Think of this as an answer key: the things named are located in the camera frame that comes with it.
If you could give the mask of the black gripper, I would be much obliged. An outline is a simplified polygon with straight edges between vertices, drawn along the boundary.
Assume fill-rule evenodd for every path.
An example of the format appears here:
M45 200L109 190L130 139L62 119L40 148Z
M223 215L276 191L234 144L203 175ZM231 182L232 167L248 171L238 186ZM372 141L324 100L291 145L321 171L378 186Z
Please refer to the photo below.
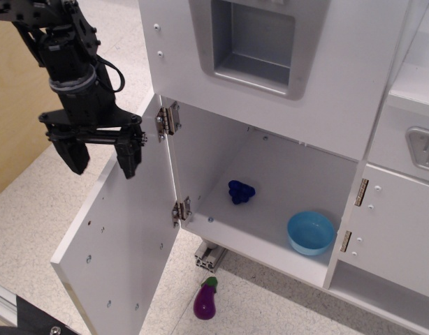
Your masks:
M71 171L82 174L87 168L89 153L82 142L113 144L124 176L134 177L145 144L142 119L116 105L109 79L94 76L81 85L60 87L52 82L51 86L63 108L42 113L39 121Z

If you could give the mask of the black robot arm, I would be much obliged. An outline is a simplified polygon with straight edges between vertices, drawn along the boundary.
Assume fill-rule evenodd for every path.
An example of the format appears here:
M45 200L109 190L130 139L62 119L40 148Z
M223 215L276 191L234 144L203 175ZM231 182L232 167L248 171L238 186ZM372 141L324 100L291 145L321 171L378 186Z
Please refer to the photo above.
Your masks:
M63 106L39 121L57 153L76 174L89 162L86 145L112 145L124 176L132 178L142 161L147 138L142 119L116 104L107 69L113 64L97 53L101 44L77 1L0 1L0 21L11 22Z

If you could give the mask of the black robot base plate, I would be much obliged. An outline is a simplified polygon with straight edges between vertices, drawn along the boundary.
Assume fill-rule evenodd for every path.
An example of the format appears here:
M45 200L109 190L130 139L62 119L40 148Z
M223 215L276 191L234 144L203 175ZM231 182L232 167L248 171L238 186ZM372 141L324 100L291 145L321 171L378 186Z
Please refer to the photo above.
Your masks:
M68 325L52 317L27 300L16 296L17 331L16 334L35 335L76 335Z

